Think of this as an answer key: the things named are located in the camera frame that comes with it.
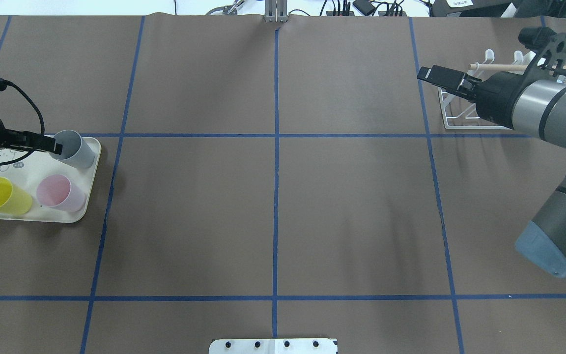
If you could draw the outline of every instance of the metal stand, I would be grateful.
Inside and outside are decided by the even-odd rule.
[[[265,0],[265,22],[287,22],[287,0]]]

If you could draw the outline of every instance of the white plate with holes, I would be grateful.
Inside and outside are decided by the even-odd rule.
[[[88,144],[88,147],[96,154],[92,166],[85,170],[78,170],[77,168],[63,164],[52,159],[49,154],[38,151],[14,165],[0,166],[0,177],[9,179],[12,183],[32,195],[33,199],[32,207],[27,213],[18,216],[0,213],[0,220],[61,222],[65,224],[80,220],[85,215],[88,207],[88,196],[93,188],[97,164],[99,163],[99,157],[102,153],[102,145],[97,139],[92,137],[83,137],[83,139]],[[25,152],[2,148],[0,149],[0,162],[16,159],[22,154],[25,154]],[[36,200],[36,188],[38,184],[45,177],[55,174],[69,177],[69,179],[87,195],[85,206],[83,206],[81,210],[70,213],[47,206],[41,206],[41,204],[38,203],[38,200]]]
[[[279,338],[214,340],[209,354],[337,354],[338,340],[330,338]]]

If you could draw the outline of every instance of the yellow cup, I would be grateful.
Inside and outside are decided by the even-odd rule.
[[[6,177],[0,177],[0,213],[22,215],[31,207],[31,195]]]

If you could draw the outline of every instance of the cartoon drawing on tray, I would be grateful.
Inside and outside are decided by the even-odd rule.
[[[16,151],[9,150],[8,148],[0,148],[0,163],[14,159],[14,155],[16,155]],[[7,169],[9,169],[9,168],[10,168],[9,164],[4,165],[4,166],[0,166],[0,171],[6,172]]]

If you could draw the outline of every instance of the white tray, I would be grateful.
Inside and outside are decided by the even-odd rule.
[[[23,221],[43,221],[43,222],[63,222],[72,223],[80,220],[86,213],[90,191],[93,188],[93,181],[97,172],[97,163],[102,152],[102,146],[97,139],[83,137],[91,150],[96,154],[96,159],[90,168],[78,170],[67,164],[52,159],[45,152],[34,152],[27,159],[14,165],[0,166],[0,177],[6,177],[12,183],[32,195],[33,204],[29,211],[23,215],[8,215],[0,213],[0,220],[23,220]],[[25,152],[13,151],[7,148],[0,150],[0,162],[12,160],[20,157]],[[40,181],[45,177],[54,174],[61,174],[69,177],[73,184],[78,186],[87,195],[85,206],[79,211],[69,213],[67,211],[56,210],[47,206],[41,206],[36,200],[36,188]]]

